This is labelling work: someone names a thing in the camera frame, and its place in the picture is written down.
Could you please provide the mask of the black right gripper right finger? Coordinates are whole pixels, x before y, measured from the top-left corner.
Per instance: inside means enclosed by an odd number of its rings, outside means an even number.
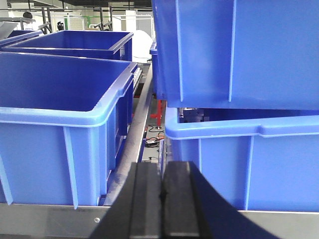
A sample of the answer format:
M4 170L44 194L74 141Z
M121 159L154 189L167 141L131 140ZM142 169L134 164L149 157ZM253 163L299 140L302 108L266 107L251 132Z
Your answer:
M193 162L169 162L162 185L165 239L276 238L229 204Z

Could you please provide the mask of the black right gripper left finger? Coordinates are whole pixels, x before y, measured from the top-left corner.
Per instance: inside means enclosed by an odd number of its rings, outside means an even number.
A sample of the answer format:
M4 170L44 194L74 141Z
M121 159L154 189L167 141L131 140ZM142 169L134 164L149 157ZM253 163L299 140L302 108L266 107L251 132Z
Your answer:
M91 239L161 238L161 176L154 163L132 163L116 200Z

